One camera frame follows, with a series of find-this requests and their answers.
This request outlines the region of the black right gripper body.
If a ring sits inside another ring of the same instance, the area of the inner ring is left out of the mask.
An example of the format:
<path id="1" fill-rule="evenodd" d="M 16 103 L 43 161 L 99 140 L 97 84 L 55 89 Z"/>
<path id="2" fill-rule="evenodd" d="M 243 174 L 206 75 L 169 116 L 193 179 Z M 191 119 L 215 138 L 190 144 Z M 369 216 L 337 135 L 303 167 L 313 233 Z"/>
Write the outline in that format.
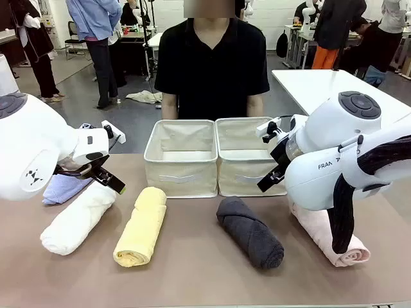
<path id="1" fill-rule="evenodd" d="M 280 141 L 272 150 L 270 155 L 277 163 L 277 166 L 272 170 L 275 176 L 284 176 L 286 168 L 290 164 L 290 159 L 286 154 L 286 145 L 288 141 Z"/>

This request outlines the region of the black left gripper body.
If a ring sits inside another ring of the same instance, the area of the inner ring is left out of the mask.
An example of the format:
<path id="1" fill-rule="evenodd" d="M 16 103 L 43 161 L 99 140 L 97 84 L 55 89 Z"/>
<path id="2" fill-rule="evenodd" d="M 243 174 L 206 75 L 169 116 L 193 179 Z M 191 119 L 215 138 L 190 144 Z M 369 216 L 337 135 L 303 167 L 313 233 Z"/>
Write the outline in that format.
<path id="1" fill-rule="evenodd" d="M 111 179 L 111 174 L 102 166 L 87 164 L 83 171 L 83 178 L 92 178 L 101 185 L 108 185 Z"/>

